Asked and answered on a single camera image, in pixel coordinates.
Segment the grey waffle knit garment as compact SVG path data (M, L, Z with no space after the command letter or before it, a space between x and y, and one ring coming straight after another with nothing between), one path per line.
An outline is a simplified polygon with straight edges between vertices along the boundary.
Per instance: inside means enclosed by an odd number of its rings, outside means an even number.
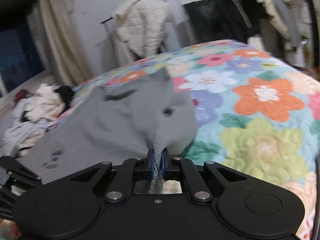
M114 165L154 153L152 178L139 193L162 191L161 155L179 155L197 135L188 92L176 92L165 68L117 87L99 86L67 119L20 159L43 183L103 161Z

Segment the pile of white clothes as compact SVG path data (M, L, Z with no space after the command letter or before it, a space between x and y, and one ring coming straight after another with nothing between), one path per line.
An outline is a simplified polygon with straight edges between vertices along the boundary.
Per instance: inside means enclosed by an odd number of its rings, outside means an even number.
M1 155L25 156L70 108L74 94L69 86L46 83L40 84L31 94L20 90L9 115L9 127L1 138Z

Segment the floral quilted bedspread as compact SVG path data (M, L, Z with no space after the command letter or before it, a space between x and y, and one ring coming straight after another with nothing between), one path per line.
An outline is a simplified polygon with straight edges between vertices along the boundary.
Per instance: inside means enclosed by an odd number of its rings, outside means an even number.
M319 239L319 82L264 51L221 40L136 61L75 87L59 123L94 87L116 87L161 68L195 106L199 129L185 156L292 191L305 207L297 236Z

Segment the dark night window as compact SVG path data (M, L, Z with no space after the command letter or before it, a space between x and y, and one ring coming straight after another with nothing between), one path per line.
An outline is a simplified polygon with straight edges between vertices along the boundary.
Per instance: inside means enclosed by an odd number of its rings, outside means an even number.
M1 31L1 78L8 92L43 71L26 23Z

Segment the beige curtain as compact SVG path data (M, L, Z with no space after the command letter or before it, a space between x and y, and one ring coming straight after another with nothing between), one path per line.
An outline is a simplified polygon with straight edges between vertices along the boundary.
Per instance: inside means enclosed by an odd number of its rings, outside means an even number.
M61 82L74 86L92 78L65 1L39 0L39 4Z

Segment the cream quilted hanging jacket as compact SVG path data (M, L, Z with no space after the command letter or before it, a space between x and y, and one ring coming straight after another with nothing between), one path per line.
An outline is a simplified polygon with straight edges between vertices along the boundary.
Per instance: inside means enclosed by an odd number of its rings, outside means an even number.
M116 32L122 42L140 58L157 54L171 22L169 3L159 0L129 0L113 12Z

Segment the black hanging bag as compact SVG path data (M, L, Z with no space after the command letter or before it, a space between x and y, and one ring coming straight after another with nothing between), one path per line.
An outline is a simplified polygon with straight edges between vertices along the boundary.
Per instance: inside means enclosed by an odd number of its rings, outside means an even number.
M200 0L183 5L191 31L200 43L236 40L247 43L260 33L259 20L267 18L255 0Z

